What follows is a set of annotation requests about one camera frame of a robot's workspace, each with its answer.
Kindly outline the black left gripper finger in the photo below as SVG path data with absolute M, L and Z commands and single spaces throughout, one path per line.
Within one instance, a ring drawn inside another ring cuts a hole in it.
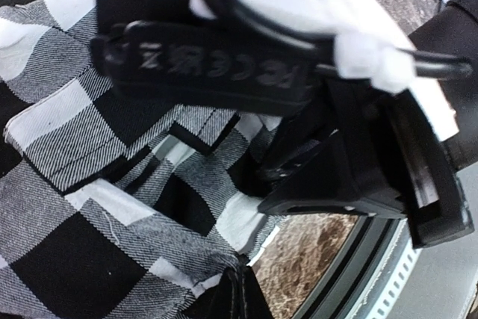
M 251 267 L 226 268 L 218 285 L 208 289 L 182 312 L 185 318 L 272 319 L 272 313 Z

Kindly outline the black white plaid shirt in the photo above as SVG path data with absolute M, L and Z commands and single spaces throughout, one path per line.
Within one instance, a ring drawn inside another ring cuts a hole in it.
M 1 0 L 1 316 L 185 318 L 278 229 L 279 118 L 121 99 L 96 0 Z

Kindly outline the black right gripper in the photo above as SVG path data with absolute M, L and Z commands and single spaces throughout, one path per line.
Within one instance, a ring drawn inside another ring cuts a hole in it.
M 432 247 L 474 231 L 458 179 L 473 163 L 473 133 L 439 140 L 410 92 L 328 80 L 281 121 L 258 170 L 270 186 L 258 209 L 407 219 L 413 246 Z

